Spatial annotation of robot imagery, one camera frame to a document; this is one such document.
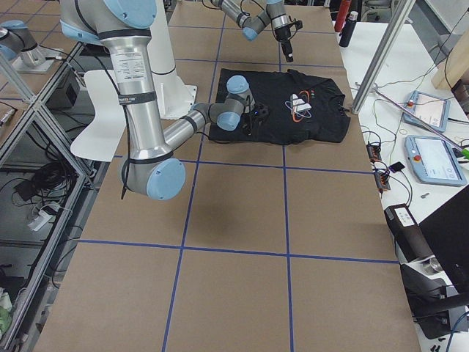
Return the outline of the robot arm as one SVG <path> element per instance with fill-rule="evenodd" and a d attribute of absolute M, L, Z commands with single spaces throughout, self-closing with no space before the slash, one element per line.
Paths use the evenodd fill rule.
<path fill-rule="evenodd" d="M 157 17 L 155 1 L 61 1 L 66 37 L 106 47 L 115 77 L 111 83 L 125 115 L 128 157 L 122 165 L 124 191 L 151 199 L 175 197 L 185 183 L 185 167 L 174 157 L 207 123 L 232 131 L 255 105 L 244 76 L 226 83 L 223 103 L 197 103 L 185 116 L 163 128 L 147 46 Z"/>
<path fill-rule="evenodd" d="M 284 1 L 266 1 L 265 7 L 255 16 L 242 10 L 241 4 L 235 1 L 220 0 L 210 3 L 228 15 L 243 30 L 243 35 L 249 41 L 255 40 L 266 27 L 271 25 L 273 36 L 280 43 L 286 61 L 294 61 L 291 28 L 295 27 L 297 31 L 303 27 L 303 22 L 287 15 Z"/>

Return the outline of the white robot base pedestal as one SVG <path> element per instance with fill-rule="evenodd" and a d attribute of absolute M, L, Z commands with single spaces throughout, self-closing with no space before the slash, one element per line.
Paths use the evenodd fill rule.
<path fill-rule="evenodd" d="M 176 120 L 195 103 L 197 86 L 184 84 L 178 76 L 163 1 L 155 1 L 157 15 L 150 27 L 148 54 L 157 93 L 160 117 Z"/>

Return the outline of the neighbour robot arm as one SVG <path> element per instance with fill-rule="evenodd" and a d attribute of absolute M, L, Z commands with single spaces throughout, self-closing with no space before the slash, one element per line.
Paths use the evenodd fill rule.
<path fill-rule="evenodd" d="M 1 54 L 17 72 L 45 74 L 55 58 L 47 59 L 48 53 L 48 49 L 39 46 L 23 21 L 1 23 Z"/>

